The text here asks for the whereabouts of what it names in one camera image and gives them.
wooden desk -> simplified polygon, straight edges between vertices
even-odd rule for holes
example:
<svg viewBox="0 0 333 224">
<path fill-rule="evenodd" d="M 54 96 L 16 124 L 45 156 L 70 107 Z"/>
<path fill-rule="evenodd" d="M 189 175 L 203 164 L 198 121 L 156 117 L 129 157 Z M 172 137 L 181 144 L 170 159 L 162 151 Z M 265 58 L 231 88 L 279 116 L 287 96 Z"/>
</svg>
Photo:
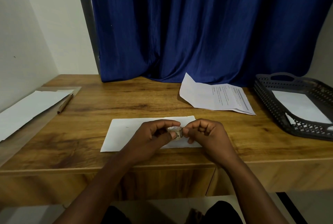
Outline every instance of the wooden desk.
<svg viewBox="0 0 333 224">
<path fill-rule="evenodd" d="M 333 142 L 282 131 L 245 88 L 256 116 L 193 108 L 180 84 L 143 77 L 101 83 L 98 75 L 59 75 L 44 86 L 81 86 L 51 120 L 0 168 L 2 206 L 71 202 L 114 153 L 100 153 L 114 118 L 189 116 L 224 124 L 240 157 L 267 191 L 333 188 Z M 231 193 L 230 181 L 201 148 L 163 149 L 128 172 L 115 200 L 202 197 Z"/>
</svg>

person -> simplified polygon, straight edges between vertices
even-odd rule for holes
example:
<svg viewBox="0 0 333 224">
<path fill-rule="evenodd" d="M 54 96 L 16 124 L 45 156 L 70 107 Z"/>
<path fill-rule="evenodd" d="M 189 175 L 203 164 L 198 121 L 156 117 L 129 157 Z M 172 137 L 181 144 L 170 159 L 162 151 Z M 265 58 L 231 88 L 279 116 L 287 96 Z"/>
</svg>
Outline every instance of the person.
<svg viewBox="0 0 333 224">
<path fill-rule="evenodd" d="M 112 156 L 54 223 L 130 223 L 123 213 L 109 207 L 113 192 L 132 166 L 150 159 L 156 151 L 176 137 L 174 132 L 166 131 L 167 127 L 172 126 L 180 126 L 180 122 L 144 122 L 126 146 Z M 198 142 L 207 155 L 227 172 L 247 224 L 288 223 L 256 176 L 239 158 L 221 123 L 199 119 L 190 122 L 182 131 L 189 138 L 189 144 Z M 236 211 L 228 209 L 230 207 L 226 202 L 218 202 L 207 211 L 200 223 L 242 223 Z M 106 214 L 109 210 L 113 211 L 112 215 Z"/>
</svg>

fingernail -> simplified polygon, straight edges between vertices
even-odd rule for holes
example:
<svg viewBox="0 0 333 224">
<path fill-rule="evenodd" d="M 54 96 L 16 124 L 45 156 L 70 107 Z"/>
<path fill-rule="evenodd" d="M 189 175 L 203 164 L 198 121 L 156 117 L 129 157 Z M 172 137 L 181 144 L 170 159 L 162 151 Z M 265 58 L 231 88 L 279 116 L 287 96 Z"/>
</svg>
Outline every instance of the fingernail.
<svg viewBox="0 0 333 224">
<path fill-rule="evenodd" d="M 176 137 L 177 137 L 177 134 L 176 134 L 176 132 L 173 132 L 173 131 L 171 131 L 171 132 L 170 132 L 170 134 L 171 134 L 171 137 L 172 137 L 172 139 L 174 139 L 174 138 L 176 138 Z"/>
<path fill-rule="evenodd" d="M 183 134 L 187 134 L 189 132 L 188 128 L 183 128 Z"/>
</svg>

curtain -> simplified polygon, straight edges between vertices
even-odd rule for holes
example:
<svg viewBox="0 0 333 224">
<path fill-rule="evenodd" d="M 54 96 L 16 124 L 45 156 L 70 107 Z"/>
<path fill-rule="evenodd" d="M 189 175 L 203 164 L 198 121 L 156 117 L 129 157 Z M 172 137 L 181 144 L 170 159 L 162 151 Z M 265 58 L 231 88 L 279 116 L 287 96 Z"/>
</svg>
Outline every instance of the curtain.
<svg viewBox="0 0 333 224">
<path fill-rule="evenodd" d="M 250 86 L 309 69 L 332 0 L 92 0 L 101 79 Z"/>
</svg>

wooden tabletop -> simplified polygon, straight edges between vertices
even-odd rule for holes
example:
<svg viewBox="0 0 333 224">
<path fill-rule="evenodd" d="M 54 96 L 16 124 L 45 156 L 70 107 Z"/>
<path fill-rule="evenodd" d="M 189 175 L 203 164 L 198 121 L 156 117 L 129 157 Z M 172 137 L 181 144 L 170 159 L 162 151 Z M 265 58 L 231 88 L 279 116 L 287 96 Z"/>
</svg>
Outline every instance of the wooden tabletop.
<svg viewBox="0 0 333 224">
<path fill-rule="evenodd" d="M 102 83 L 99 75 L 59 75 L 44 86 L 81 86 L 65 111 L 0 168 L 1 175 L 96 172 L 114 153 L 100 153 L 112 119 L 189 116 L 223 123 L 245 162 L 333 158 L 333 142 L 282 131 L 256 94 L 244 88 L 256 116 L 193 108 L 179 97 L 181 84 L 143 77 Z M 134 170 L 215 167 L 201 148 L 162 149 Z"/>
</svg>

